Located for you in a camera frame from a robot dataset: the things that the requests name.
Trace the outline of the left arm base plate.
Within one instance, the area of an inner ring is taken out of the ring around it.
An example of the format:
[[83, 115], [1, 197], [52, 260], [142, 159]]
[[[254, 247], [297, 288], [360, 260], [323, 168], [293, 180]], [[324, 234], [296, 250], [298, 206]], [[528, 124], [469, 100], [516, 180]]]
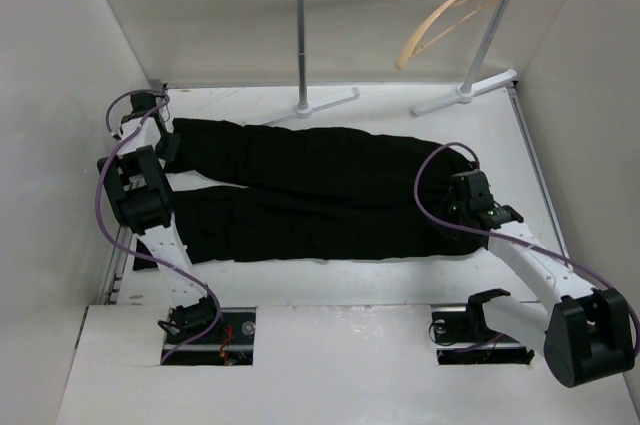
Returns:
[[223, 308], [215, 328], [197, 340], [205, 325], [179, 331], [167, 321], [160, 364], [164, 366], [251, 366], [256, 337], [256, 308]]

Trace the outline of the black trousers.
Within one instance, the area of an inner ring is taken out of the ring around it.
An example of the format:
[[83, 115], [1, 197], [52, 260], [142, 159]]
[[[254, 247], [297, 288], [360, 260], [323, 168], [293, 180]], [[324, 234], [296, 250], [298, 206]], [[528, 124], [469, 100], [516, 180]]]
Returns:
[[169, 174], [208, 188], [172, 194], [190, 260], [461, 257], [474, 236], [443, 229], [453, 175], [471, 162], [439, 144], [331, 127], [289, 130], [177, 118]]

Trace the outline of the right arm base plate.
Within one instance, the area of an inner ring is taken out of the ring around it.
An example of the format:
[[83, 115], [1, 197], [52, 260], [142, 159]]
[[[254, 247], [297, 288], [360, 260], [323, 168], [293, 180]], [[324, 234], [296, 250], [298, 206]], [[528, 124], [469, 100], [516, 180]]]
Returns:
[[442, 366], [531, 364], [535, 352], [513, 338], [478, 328], [465, 306], [436, 306], [431, 309], [429, 338]]

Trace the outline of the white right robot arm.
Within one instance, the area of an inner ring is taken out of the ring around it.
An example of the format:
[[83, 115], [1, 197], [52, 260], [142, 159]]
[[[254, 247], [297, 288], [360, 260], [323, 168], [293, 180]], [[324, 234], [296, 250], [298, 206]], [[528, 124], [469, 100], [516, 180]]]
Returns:
[[485, 185], [462, 176], [450, 187], [445, 217], [453, 230], [477, 239], [534, 293], [531, 310], [503, 289], [469, 297], [464, 329], [483, 341], [502, 333], [542, 355], [555, 379], [573, 388], [634, 368], [631, 310], [615, 289], [599, 289], [566, 258], [544, 249], [523, 217], [497, 205]]

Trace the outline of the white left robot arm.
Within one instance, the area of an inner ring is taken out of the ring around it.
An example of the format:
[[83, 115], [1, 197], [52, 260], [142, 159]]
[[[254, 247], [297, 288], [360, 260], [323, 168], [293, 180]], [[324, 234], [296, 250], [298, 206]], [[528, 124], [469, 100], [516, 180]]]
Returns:
[[[199, 340], [214, 343], [224, 332], [219, 301], [195, 274], [179, 236], [171, 187], [156, 147], [169, 139], [154, 114], [129, 118], [120, 127], [114, 151], [98, 162], [99, 182], [94, 199], [96, 219], [114, 246], [155, 263], [168, 283], [172, 308], [159, 326], [181, 346]], [[106, 231], [101, 198], [106, 197], [117, 222], [146, 247], [145, 254], [122, 245]]]

